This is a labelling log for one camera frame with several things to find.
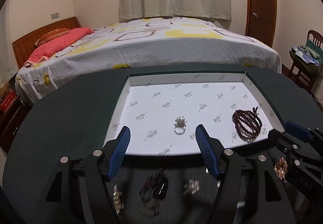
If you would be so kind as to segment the silver pearl flower brooch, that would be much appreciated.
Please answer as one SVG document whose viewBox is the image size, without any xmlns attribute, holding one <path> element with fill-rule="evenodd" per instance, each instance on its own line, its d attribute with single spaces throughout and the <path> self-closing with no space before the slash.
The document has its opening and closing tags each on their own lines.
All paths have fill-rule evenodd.
<svg viewBox="0 0 323 224">
<path fill-rule="evenodd" d="M 184 185 L 184 195 L 194 195 L 200 190 L 200 184 L 198 180 L 190 179 Z"/>
</svg>

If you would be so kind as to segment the wooden chair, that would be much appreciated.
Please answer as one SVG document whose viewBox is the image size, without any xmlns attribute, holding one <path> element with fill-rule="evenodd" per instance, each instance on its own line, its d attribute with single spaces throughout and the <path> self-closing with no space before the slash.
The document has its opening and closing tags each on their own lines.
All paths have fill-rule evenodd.
<svg viewBox="0 0 323 224">
<path fill-rule="evenodd" d="M 288 77 L 293 75 L 296 67 L 297 78 L 301 77 L 307 82 L 307 92 L 311 93 L 316 80 L 322 76 L 322 35 L 317 31 L 309 30 L 306 44 L 292 47 L 289 54 L 292 66 Z"/>
</svg>

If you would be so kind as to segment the dark green table cloth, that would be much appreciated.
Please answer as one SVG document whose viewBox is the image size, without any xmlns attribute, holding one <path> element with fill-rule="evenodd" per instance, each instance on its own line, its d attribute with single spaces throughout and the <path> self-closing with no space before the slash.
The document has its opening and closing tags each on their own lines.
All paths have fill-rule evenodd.
<svg viewBox="0 0 323 224">
<path fill-rule="evenodd" d="M 264 68 L 180 64 L 81 75 L 36 102 L 18 129 L 3 174 L 4 193 L 17 214 L 32 222 L 41 191 L 62 156 L 81 158 L 103 145 L 128 75 L 205 71 L 246 71 L 285 120 L 322 128 L 322 112 L 312 97 L 287 77 Z"/>
</svg>

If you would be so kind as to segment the pile of clothes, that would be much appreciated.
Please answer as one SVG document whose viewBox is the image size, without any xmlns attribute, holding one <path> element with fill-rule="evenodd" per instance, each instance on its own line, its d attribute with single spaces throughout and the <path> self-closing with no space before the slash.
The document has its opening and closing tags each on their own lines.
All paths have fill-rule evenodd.
<svg viewBox="0 0 323 224">
<path fill-rule="evenodd" d="M 300 60 L 306 67 L 314 68 L 314 73 L 318 76 L 322 73 L 322 48 L 310 39 L 306 44 L 293 46 L 290 53 L 294 53 L 297 60 Z"/>
</svg>

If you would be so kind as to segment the dark green tray box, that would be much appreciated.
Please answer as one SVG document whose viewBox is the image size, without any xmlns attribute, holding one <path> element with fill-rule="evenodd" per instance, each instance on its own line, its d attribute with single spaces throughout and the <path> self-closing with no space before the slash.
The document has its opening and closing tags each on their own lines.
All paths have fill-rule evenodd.
<svg viewBox="0 0 323 224">
<path fill-rule="evenodd" d="M 283 119 L 246 72 L 137 75 L 126 79 L 105 140 L 130 129 L 128 155 L 167 156 L 199 153 L 195 129 L 203 125 L 225 148 L 244 144 L 235 130 L 236 110 L 256 108 L 262 128 L 283 131 Z"/>
</svg>

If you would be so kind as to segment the red box on nightstand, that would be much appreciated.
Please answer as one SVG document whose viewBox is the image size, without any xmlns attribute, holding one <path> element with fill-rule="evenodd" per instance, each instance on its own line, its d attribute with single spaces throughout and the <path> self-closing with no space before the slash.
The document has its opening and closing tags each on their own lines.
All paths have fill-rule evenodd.
<svg viewBox="0 0 323 224">
<path fill-rule="evenodd" d="M 14 101 L 17 99 L 17 94 L 14 90 L 9 90 L 8 95 L 3 99 L 0 104 L 0 110 L 2 113 L 6 113 L 7 110 L 11 107 Z"/>
</svg>

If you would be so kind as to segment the brown wooden door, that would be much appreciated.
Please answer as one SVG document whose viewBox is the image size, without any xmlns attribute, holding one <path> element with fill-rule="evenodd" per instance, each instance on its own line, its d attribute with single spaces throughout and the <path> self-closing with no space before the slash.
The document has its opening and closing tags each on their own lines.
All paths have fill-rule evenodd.
<svg viewBox="0 0 323 224">
<path fill-rule="evenodd" d="M 277 20 L 277 0 L 247 0 L 246 36 L 273 45 Z"/>
</svg>

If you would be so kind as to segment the pink pillow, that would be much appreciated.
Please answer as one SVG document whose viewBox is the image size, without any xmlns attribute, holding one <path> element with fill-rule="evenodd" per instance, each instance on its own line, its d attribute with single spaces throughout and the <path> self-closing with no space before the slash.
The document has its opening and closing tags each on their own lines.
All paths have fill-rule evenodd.
<svg viewBox="0 0 323 224">
<path fill-rule="evenodd" d="M 24 67 L 37 65 L 43 61 L 50 59 L 56 53 L 69 47 L 73 43 L 79 41 L 87 34 L 93 34 L 94 30 L 89 27 L 74 28 L 66 32 L 64 35 L 55 35 L 55 38 L 49 40 L 42 45 L 36 47 L 30 57 L 24 63 Z"/>
</svg>

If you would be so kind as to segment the wooden headboard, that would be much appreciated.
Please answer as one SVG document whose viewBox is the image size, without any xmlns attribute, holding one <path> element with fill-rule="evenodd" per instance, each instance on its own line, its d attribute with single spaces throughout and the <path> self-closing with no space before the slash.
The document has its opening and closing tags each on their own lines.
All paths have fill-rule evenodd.
<svg viewBox="0 0 323 224">
<path fill-rule="evenodd" d="M 78 27 L 81 27 L 78 19 L 76 17 L 71 17 L 40 27 L 12 42 L 18 69 L 23 66 L 29 56 L 33 53 L 36 48 L 35 42 L 41 38 L 41 36 L 57 28 L 73 29 Z"/>
</svg>

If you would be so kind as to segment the orange cushion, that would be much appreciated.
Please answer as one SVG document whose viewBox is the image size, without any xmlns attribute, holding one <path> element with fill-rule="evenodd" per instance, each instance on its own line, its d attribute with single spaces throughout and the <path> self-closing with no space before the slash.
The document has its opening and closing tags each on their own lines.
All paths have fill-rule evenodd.
<svg viewBox="0 0 323 224">
<path fill-rule="evenodd" d="M 68 28 L 57 28 L 54 30 L 49 31 L 48 33 L 41 36 L 36 42 L 35 47 L 39 47 L 42 44 L 47 43 L 50 40 L 53 40 L 55 38 L 58 38 L 60 36 L 66 35 L 70 32 L 70 29 Z"/>
</svg>

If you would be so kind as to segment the bed with patterned sheet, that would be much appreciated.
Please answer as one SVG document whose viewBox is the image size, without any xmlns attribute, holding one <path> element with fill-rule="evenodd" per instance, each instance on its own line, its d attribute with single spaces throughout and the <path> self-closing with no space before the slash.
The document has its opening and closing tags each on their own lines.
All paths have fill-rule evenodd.
<svg viewBox="0 0 323 224">
<path fill-rule="evenodd" d="M 188 63 L 254 66 L 281 72 L 278 53 L 255 38 L 201 19 L 138 19 L 105 26 L 15 77 L 20 97 L 35 103 L 79 75 L 120 68 Z"/>
</svg>

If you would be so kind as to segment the wall power socket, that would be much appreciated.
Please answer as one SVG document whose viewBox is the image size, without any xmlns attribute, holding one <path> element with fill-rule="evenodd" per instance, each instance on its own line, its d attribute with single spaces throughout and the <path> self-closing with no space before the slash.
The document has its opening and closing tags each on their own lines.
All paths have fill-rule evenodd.
<svg viewBox="0 0 323 224">
<path fill-rule="evenodd" d="M 53 14 L 51 14 L 51 18 L 52 19 L 59 18 L 59 13 L 53 13 Z"/>
</svg>

